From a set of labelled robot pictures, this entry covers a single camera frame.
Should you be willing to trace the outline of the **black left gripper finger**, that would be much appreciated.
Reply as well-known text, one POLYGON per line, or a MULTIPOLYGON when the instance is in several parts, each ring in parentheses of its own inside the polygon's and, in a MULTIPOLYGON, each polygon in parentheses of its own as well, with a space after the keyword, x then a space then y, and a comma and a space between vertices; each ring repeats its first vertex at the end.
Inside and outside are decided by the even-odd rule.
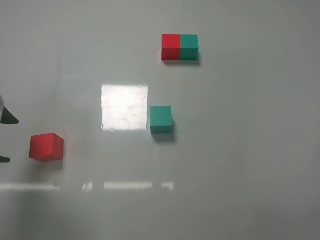
POLYGON ((11 160, 8 157, 0 157, 0 163, 9 163, 11 160))

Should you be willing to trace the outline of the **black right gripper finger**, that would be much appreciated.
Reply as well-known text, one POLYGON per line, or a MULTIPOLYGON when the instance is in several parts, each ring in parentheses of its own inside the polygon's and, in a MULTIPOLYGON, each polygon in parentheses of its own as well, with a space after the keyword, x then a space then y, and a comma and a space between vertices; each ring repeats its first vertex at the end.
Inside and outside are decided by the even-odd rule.
POLYGON ((10 113, 10 111, 4 107, 0 119, 0 123, 3 125, 17 125, 20 121, 10 113))

